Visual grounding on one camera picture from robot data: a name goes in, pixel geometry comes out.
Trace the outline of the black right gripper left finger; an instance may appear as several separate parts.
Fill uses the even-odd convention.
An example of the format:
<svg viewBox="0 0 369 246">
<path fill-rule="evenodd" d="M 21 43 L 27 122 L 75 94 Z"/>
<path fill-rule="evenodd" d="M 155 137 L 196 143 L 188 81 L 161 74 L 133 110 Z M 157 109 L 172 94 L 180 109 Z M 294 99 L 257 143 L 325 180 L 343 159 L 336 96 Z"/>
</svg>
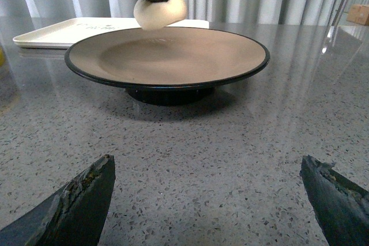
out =
<svg viewBox="0 0 369 246">
<path fill-rule="evenodd" d="M 114 183 L 114 157 L 105 155 L 1 229 L 1 245 L 98 245 Z"/>
</svg>

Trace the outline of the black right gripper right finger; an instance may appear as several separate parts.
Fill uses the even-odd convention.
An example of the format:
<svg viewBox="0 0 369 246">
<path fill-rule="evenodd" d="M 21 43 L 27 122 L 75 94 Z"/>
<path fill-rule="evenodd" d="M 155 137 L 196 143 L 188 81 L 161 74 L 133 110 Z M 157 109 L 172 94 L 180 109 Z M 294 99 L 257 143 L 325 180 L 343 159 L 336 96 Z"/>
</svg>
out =
<svg viewBox="0 0 369 246">
<path fill-rule="evenodd" d="M 368 191 L 312 156 L 300 176 L 328 244 L 368 245 Z"/>
</svg>

